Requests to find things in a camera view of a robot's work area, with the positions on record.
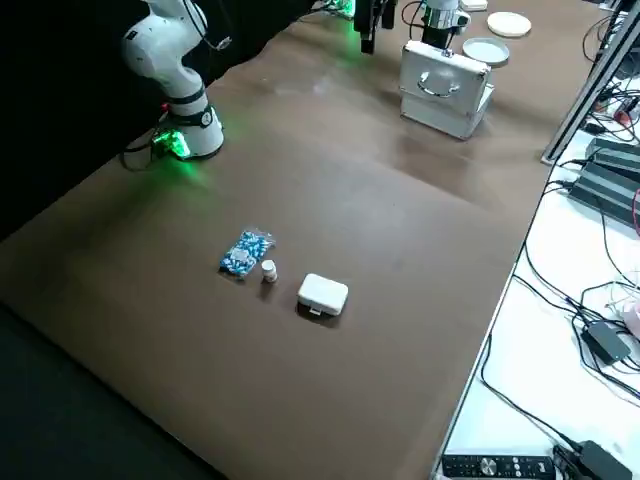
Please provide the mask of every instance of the remote control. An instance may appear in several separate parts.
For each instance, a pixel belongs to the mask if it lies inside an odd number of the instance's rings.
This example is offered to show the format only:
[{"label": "remote control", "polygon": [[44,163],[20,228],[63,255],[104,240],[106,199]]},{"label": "remote control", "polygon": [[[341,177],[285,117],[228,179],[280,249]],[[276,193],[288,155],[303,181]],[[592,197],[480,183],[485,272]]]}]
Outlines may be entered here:
[{"label": "remote control", "polygon": [[516,480],[555,480],[550,457],[514,455],[443,455],[442,473],[456,478],[513,478]]}]

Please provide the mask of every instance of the power adapter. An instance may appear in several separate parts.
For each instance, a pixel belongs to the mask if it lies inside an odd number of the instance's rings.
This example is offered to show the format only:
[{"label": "power adapter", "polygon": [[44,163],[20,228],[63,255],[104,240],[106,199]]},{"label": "power adapter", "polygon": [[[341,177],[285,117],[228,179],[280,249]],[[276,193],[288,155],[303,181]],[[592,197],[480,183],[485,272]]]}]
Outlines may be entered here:
[{"label": "power adapter", "polygon": [[553,461],[569,480],[631,480],[631,470],[591,440],[580,444],[575,453],[560,445],[553,447]]},{"label": "power adapter", "polygon": [[631,471],[600,445],[591,440],[581,445],[578,468],[583,474],[594,480],[631,480]]},{"label": "power adapter", "polygon": [[631,350],[606,323],[596,322],[582,332],[582,339],[605,365],[613,365],[631,354]]}]

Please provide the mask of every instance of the dark floor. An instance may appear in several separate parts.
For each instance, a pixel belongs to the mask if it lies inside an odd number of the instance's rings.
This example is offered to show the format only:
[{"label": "dark floor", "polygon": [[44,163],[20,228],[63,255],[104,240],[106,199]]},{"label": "dark floor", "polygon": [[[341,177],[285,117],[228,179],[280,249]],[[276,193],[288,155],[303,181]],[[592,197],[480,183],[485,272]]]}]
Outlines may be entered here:
[{"label": "dark floor", "polygon": [[0,478],[225,478],[2,308],[0,365]]}]

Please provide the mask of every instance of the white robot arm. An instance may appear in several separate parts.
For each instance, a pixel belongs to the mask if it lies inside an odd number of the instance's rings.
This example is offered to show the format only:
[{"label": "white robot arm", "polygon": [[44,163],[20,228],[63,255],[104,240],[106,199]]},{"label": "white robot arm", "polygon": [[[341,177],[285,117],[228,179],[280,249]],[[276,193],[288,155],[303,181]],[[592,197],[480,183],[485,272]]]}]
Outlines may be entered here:
[{"label": "white robot arm", "polygon": [[156,80],[167,95],[169,111],[163,127],[184,138],[187,148],[180,156],[209,158],[224,141],[222,125],[202,78],[182,64],[182,58],[203,40],[204,13],[191,0],[143,1],[149,4],[149,15],[125,34],[125,62],[138,75]]}]

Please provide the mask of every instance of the small white case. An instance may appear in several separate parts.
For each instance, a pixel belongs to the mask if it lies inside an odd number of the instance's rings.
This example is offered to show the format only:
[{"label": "small white case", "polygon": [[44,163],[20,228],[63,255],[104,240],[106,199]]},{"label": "small white case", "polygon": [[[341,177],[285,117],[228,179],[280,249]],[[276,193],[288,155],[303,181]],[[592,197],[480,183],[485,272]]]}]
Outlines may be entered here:
[{"label": "small white case", "polygon": [[298,290],[298,301],[315,315],[340,315],[348,294],[346,285],[309,273]]},{"label": "small white case", "polygon": [[487,9],[487,0],[462,0],[460,6],[465,12],[482,12]]}]

